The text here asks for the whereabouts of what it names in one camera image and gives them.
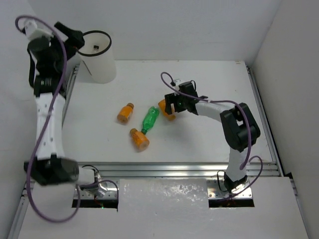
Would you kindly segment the orange bottle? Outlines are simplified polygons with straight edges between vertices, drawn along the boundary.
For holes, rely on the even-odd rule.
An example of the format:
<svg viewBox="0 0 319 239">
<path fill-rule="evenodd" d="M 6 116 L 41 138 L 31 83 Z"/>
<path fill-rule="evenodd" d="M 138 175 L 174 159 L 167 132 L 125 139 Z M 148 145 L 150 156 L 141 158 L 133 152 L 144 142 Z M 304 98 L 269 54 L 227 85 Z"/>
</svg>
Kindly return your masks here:
<svg viewBox="0 0 319 239">
<path fill-rule="evenodd" d="M 162 112 L 163 116 L 169 120 L 169 121 L 173 121 L 175 120 L 176 116 L 174 114 L 172 115 L 169 115 L 168 113 L 165 112 L 165 99 L 161 100 L 159 103 L 158 103 L 158 106 L 160 108 L 160 111 Z"/>
<path fill-rule="evenodd" d="M 127 103 L 117 115 L 117 120 L 120 123 L 126 124 L 133 114 L 134 105 L 132 103 Z"/>
<path fill-rule="evenodd" d="M 150 141 L 147 139 L 147 137 L 135 128 L 130 130 L 130 136 L 134 145 L 139 151 L 145 150 L 150 144 Z"/>
</svg>

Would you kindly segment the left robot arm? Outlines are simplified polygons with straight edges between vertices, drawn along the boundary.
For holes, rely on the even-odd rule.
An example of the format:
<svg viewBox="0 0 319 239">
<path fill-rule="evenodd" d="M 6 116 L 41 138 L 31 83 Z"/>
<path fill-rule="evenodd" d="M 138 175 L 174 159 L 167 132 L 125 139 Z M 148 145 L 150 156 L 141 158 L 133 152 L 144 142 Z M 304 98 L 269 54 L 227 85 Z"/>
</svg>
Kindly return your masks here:
<svg viewBox="0 0 319 239">
<path fill-rule="evenodd" d="M 27 19 L 23 32 L 29 40 L 29 83 L 37 107 L 36 150 L 33 163 L 24 163 L 24 170 L 42 186 L 62 183 L 93 184 L 96 171 L 81 168 L 65 156 L 62 145 L 62 121 L 67 97 L 65 71 L 67 61 L 84 45 L 81 31 L 60 22 L 55 27 L 67 36 L 60 40 L 54 33 Z"/>
</svg>

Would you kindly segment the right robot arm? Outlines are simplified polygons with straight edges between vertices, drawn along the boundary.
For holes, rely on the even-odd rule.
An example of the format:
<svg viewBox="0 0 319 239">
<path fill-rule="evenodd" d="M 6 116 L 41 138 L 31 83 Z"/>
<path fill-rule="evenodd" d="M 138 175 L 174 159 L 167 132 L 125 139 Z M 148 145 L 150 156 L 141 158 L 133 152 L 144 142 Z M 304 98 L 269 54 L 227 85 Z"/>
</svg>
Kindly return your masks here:
<svg viewBox="0 0 319 239">
<path fill-rule="evenodd" d="M 199 97 L 195 84 L 180 79 L 172 80 L 174 92 L 164 96 L 165 112 L 168 115 L 188 111 L 197 116 L 205 116 L 221 123 L 224 137 L 230 147 L 229 162 L 224 173 L 224 186 L 231 192 L 247 180 L 246 164 L 252 145 L 261 135 L 248 105 L 240 103 L 234 107 L 213 104 L 206 96 Z"/>
</svg>

